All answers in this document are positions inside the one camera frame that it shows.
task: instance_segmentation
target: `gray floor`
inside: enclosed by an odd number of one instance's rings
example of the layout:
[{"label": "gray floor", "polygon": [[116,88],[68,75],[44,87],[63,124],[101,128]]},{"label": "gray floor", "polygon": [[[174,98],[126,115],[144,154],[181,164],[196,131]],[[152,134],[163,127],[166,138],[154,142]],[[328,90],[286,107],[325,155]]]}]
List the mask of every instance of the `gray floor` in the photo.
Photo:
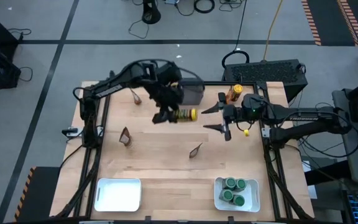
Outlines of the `gray floor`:
[{"label": "gray floor", "polygon": [[[181,1],[183,13],[191,10],[192,1]],[[7,28],[30,28],[29,40],[60,39],[73,0],[5,0],[0,1],[0,22]],[[242,28],[242,40],[265,40],[278,1],[249,0]],[[210,14],[195,13],[182,17],[172,6],[160,0],[162,20],[150,26],[147,39],[228,39],[237,37],[241,10]],[[80,0],[67,39],[136,40],[127,33],[130,24],[140,19],[141,6],[131,1]],[[145,24],[134,32],[144,34]],[[272,40],[313,40],[300,0],[283,3],[272,32]],[[127,63],[140,58],[165,58],[196,72],[205,80],[220,80],[221,59],[233,45],[162,44],[162,45],[65,45],[50,85],[22,173],[12,196],[5,222],[12,221],[28,171],[33,166],[59,166],[65,149],[60,134],[71,124],[75,99],[71,89],[85,80],[106,78],[110,70],[119,71]],[[240,45],[251,62],[263,57],[264,45]],[[0,91],[0,204],[25,134],[34,114],[41,89],[55,55],[56,45],[19,46],[14,63],[34,69],[33,80],[19,82],[11,90]],[[298,58],[307,66],[309,85],[300,106],[319,102],[332,103],[331,92],[358,85],[358,47],[318,47],[316,45],[271,45],[267,60]],[[242,62],[242,57],[228,59]],[[23,71],[23,78],[29,75]],[[298,105],[297,98],[293,106]],[[324,148],[341,141],[339,136],[319,134],[310,143]],[[330,150],[343,154],[342,146]],[[311,156],[321,154],[308,151]]]}]

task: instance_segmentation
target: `green can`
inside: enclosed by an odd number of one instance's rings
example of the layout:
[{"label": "green can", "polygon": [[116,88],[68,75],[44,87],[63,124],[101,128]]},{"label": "green can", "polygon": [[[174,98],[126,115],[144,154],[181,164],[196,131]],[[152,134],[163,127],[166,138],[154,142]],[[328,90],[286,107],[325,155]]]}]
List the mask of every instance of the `green can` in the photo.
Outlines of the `green can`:
[{"label": "green can", "polygon": [[230,202],[233,200],[233,192],[231,192],[231,190],[222,190],[219,199],[224,202]]},{"label": "green can", "polygon": [[233,177],[228,177],[223,180],[222,188],[226,190],[234,190],[236,187],[236,180]]},{"label": "green can", "polygon": [[244,199],[243,196],[241,195],[235,195],[233,197],[233,199],[229,202],[230,204],[232,205],[235,205],[235,206],[243,206],[245,204],[246,200]]},{"label": "green can", "polygon": [[243,191],[247,187],[247,182],[244,179],[236,179],[236,186],[234,187],[235,192]]}]

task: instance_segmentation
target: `wooden tabletop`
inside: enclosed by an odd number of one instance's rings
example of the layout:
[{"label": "wooden tabletop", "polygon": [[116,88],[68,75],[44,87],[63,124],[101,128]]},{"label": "wooden tabletop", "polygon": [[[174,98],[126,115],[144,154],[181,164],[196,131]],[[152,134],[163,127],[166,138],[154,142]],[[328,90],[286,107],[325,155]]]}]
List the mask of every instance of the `wooden tabletop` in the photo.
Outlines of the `wooden tabletop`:
[{"label": "wooden tabletop", "polygon": [[[186,123],[153,124],[151,119],[158,111],[155,102],[149,100],[147,92],[134,90],[142,104],[133,102],[130,90],[122,90],[111,96],[109,113],[104,132],[103,150],[98,179],[139,178],[142,182],[142,201],[136,212],[97,212],[93,209],[93,220],[144,220],[150,215],[153,220],[227,220],[233,216],[236,221],[274,221],[267,170],[260,136],[255,123],[250,136],[230,124],[231,141],[217,131],[203,128],[204,124],[219,124],[221,113],[201,114],[212,107],[219,92],[227,92],[228,86],[206,86],[204,98],[199,106],[198,120]],[[253,93],[251,86],[245,86],[243,94]],[[268,83],[270,101],[287,106],[282,83]],[[83,126],[76,107],[73,126]],[[248,123],[240,127],[248,128]],[[290,127],[286,122],[283,127]],[[126,148],[120,143],[119,135],[127,127],[133,143]],[[189,152],[203,143],[195,158],[189,159]],[[81,144],[81,139],[69,142],[65,157]],[[71,199],[78,187],[85,150],[79,151],[64,165],[57,184],[50,215],[57,214]],[[314,216],[308,195],[299,152],[288,147],[281,150],[287,187],[306,213]],[[260,211],[228,212],[214,207],[213,182],[217,177],[256,179],[260,190]],[[278,197],[282,217],[285,217],[282,195]],[[85,214],[86,192],[81,207]]]}]

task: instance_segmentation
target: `white tray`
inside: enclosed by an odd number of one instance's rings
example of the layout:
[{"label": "white tray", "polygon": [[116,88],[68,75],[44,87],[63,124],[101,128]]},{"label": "white tray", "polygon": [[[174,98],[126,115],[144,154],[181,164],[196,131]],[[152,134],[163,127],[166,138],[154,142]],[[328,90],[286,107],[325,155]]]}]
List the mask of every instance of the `white tray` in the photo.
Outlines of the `white tray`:
[{"label": "white tray", "polygon": [[134,212],[140,206],[139,179],[101,178],[96,188],[94,209],[98,212]]},{"label": "white tray", "polygon": [[259,200],[259,183],[254,179],[245,179],[247,186],[243,191],[233,192],[244,197],[245,204],[243,206],[231,205],[219,199],[219,195],[222,191],[223,178],[218,177],[215,179],[214,186],[214,202],[215,207],[218,210],[225,211],[243,211],[243,212],[259,212],[260,200]]}]

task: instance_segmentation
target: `yellow cable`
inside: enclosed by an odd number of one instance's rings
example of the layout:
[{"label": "yellow cable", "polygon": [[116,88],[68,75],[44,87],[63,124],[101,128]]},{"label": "yellow cable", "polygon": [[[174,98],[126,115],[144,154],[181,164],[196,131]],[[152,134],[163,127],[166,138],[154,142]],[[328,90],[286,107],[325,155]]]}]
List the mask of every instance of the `yellow cable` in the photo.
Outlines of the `yellow cable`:
[{"label": "yellow cable", "polygon": [[282,4],[282,3],[283,3],[283,0],[280,0],[280,4],[279,4],[278,7],[277,7],[276,15],[274,15],[272,25],[270,25],[270,29],[268,30],[267,41],[266,41],[266,47],[265,47],[265,53],[264,53],[264,60],[265,60],[265,58],[266,58],[267,46],[269,46],[270,33],[272,32],[272,28],[273,28],[273,25],[274,25],[274,21],[276,21],[277,14],[278,14],[278,12],[279,12],[279,10],[280,10],[280,8],[281,8],[281,4]]}]

